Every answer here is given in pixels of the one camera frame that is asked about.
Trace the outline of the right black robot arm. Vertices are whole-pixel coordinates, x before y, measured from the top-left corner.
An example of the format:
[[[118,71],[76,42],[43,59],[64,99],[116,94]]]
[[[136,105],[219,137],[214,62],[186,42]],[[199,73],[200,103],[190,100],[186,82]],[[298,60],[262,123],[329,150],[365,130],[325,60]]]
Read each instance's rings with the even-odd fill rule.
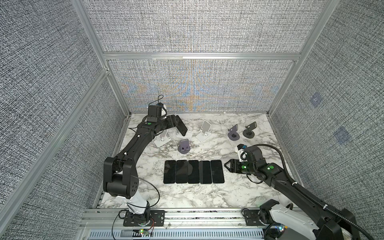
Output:
[[[288,173],[281,151],[278,154],[282,165],[267,163],[261,144],[235,147],[238,159],[225,163],[231,173],[255,176],[257,184],[267,184],[286,196],[298,206],[302,216],[275,200],[269,200],[259,207],[259,221],[265,225],[282,224],[309,240],[359,240],[360,231],[355,215],[347,209],[338,210],[316,197],[295,181]]]

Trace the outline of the green-edged phone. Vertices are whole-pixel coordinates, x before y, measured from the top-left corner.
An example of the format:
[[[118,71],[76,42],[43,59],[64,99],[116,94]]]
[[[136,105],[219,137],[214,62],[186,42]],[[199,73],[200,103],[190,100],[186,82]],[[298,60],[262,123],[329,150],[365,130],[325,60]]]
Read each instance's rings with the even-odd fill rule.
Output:
[[[199,169],[200,169],[200,183],[211,184],[212,183],[211,162],[200,161]]]

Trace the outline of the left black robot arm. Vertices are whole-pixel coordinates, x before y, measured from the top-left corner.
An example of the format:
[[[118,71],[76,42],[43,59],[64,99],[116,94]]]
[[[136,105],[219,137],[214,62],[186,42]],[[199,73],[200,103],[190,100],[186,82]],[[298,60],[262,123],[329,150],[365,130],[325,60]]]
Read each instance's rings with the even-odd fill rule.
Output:
[[[146,215],[148,201],[141,196],[137,162],[149,143],[165,130],[177,128],[185,136],[188,129],[177,115],[169,115],[155,121],[146,117],[137,126],[130,142],[114,157],[108,157],[103,166],[103,190],[114,197],[128,199],[129,211],[134,215]]]

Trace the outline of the blue-cased phone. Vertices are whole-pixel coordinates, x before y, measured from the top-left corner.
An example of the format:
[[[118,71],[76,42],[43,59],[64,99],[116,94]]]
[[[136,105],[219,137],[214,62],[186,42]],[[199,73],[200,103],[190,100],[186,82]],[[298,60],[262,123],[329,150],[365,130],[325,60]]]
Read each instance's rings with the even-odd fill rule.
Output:
[[[223,184],[225,182],[223,164],[221,160],[211,161],[212,181],[215,184]]]

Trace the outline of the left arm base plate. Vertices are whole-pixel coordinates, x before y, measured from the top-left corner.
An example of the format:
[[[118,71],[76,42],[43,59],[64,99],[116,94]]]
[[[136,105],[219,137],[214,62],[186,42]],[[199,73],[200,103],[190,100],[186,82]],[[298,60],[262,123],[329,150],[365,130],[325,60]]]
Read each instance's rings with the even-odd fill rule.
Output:
[[[129,211],[126,212],[124,217],[124,227],[162,227],[165,221],[166,211],[164,210],[150,210],[142,215],[133,214]]]

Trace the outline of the black textured-back phone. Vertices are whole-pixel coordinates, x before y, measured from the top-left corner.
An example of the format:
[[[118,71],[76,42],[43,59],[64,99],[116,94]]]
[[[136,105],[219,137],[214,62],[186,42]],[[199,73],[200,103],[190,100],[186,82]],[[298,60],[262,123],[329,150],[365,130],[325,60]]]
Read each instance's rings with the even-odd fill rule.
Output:
[[[177,122],[177,125],[176,125],[177,129],[184,136],[188,131],[188,128],[186,127],[184,122],[181,120],[180,116],[176,116],[176,122]]]

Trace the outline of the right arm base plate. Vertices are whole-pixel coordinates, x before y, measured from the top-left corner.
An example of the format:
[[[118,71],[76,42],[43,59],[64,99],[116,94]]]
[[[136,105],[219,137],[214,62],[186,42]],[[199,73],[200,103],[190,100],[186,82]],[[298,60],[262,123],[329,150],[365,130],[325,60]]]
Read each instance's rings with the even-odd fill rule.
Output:
[[[246,226],[262,226],[263,223],[260,221],[259,210],[242,209],[241,214],[244,217]]]

